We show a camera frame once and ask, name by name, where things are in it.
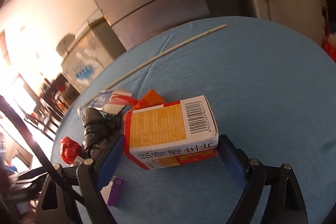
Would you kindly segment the orange white medicine box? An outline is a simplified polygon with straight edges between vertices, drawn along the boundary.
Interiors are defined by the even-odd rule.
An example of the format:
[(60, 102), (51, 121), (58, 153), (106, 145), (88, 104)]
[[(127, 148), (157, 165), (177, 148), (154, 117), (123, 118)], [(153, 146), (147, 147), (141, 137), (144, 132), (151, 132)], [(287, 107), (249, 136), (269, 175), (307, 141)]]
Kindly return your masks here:
[(123, 138), (123, 154), (151, 170), (215, 157), (219, 133), (207, 98), (197, 96), (127, 112)]

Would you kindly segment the white purple medicine box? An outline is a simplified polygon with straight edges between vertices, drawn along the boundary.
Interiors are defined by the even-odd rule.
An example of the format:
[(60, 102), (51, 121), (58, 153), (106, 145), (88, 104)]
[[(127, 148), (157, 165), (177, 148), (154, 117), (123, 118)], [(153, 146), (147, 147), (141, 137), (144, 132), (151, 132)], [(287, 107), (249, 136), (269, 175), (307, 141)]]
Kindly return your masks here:
[(116, 206), (122, 190), (123, 179), (113, 176), (109, 184), (100, 191), (107, 206)]

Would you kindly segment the red crumpled wrapper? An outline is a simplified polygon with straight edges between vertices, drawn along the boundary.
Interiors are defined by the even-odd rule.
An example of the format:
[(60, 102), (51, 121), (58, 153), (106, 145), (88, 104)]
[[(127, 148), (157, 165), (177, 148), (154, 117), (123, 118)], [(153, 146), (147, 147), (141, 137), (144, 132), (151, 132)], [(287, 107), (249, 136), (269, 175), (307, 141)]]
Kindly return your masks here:
[(60, 141), (60, 156), (69, 165), (79, 165), (84, 161), (82, 146), (68, 136)]

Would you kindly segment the crumpled black plastic bag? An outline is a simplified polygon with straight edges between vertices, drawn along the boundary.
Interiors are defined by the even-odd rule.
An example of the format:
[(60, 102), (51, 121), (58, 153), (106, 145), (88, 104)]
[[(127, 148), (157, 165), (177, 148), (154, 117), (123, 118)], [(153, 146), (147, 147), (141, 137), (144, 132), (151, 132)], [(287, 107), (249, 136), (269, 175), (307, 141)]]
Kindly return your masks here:
[(106, 147), (121, 128), (121, 114), (101, 114), (95, 108), (87, 108), (82, 115), (84, 135), (82, 148), (87, 158), (94, 159)]

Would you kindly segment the dark wooden chair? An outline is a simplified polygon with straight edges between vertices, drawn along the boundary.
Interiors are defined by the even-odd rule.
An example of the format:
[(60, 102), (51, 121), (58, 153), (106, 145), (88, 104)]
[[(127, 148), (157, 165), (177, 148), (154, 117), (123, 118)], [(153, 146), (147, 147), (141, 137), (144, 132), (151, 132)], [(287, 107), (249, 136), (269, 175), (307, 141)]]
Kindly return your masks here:
[(56, 107), (50, 106), (43, 98), (35, 106), (31, 113), (21, 109), (24, 121), (37, 129), (41, 134), (52, 142), (58, 133), (59, 126), (63, 119), (63, 113)]

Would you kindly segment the dark wooden dining table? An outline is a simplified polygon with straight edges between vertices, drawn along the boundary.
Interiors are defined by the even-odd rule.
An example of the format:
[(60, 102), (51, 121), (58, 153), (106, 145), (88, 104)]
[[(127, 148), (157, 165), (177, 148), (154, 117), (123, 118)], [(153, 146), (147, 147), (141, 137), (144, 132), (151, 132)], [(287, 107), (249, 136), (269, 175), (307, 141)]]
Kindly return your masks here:
[(59, 73), (56, 79), (44, 79), (40, 101), (57, 117), (63, 118), (80, 93)]

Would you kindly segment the orange plastic wrapper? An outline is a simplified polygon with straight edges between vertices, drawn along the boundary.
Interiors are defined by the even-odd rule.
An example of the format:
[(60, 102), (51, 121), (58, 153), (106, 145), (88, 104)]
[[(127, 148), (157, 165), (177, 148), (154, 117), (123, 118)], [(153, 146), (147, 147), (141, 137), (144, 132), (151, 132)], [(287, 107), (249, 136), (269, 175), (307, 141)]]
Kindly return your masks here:
[(145, 109), (148, 107), (163, 105), (165, 100), (154, 89), (149, 90), (130, 110)]

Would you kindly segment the white rice cooker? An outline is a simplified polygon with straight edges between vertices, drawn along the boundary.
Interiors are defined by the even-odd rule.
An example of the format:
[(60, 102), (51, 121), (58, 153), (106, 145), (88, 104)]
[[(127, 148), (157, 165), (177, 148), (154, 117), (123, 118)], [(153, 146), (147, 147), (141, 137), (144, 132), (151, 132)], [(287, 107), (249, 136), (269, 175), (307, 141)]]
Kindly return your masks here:
[(58, 45), (56, 46), (56, 51), (60, 57), (64, 57), (68, 54), (70, 45), (75, 39), (76, 37), (74, 34), (68, 33), (58, 42)]

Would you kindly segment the white chest freezer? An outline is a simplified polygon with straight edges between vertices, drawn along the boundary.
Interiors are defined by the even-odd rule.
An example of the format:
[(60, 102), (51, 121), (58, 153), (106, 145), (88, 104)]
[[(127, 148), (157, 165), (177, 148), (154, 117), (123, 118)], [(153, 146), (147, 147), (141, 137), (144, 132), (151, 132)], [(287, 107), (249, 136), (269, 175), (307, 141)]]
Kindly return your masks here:
[(89, 22), (78, 36), (68, 34), (66, 37), (73, 40), (62, 54), (62, 74), (80, 94), (126, 52), (103, 17)]

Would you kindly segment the long white stick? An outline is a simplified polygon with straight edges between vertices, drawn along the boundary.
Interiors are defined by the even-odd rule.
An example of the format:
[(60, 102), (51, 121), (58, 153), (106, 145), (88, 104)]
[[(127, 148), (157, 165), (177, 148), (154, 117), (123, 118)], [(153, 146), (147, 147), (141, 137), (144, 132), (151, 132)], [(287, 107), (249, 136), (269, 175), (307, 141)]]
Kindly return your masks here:
[(221, 31), (225, 28), (230, 28), (231, 26), (228, 26), (227, 24), (222, 24), (220, 26), (217, 26), (215, 28), (211, 28), (209, 30), (206, 30), (205, 32), (202, 32), (200, 34), (197, 34), (195, 36), (193, 36), (192, 38), (189, 38), (183, 42), (180, 42), (179, 44), (176, 44), (175, 46), (160, 52), (159, 54), (153, 56), (152, 58), (146, 60), (145, 62), (139, 64), (137, 67), (133, 67), (130, 71), (126, 72), (126, 70), (122, 70), (120, 73), (114, 73), (112, 72), (112, 69), (117, 69), (116, 66), (112, 65), (112, 66), (108, 66), (107, 69), (105, 69), (101, 75), (98, 77), (98, 83), (101, 84), (101, 79), (103, 76), (107, 76), (108, 78), (111, 77), (111, 79), (108, 80), (104, 80), (104, 83), (108, 83), (108, 85), (106, 87), (103, 88), (103, 90), (112, 90), (113, 87), (115, 87), (116, 85), (118, 85), (120, 82), (123, 82), (125, 79), (127, 79), (128, 77), (134, 75), (135, 73), (137, 73), (138, 71), (140, 71), (141, 69), (151, 66), (152, 63), (155, 63), (157, 60), (171, 54), (172, 52), (186, 46), (187, 44), (190, 44), (196, 40), (202, 39), (205, 36), (209, 36), (210, 34), (213, 34), (215, 32)]

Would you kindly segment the red plastic bag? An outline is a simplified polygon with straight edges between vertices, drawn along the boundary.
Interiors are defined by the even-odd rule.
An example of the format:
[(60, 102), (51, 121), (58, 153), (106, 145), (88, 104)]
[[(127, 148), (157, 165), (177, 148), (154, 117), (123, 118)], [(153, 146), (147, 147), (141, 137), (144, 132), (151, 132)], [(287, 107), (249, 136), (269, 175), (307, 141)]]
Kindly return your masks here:
[(329, 55), (329, 57), (336, 62), (336, 34), (331, 33), (323, 38), (322, 49)]

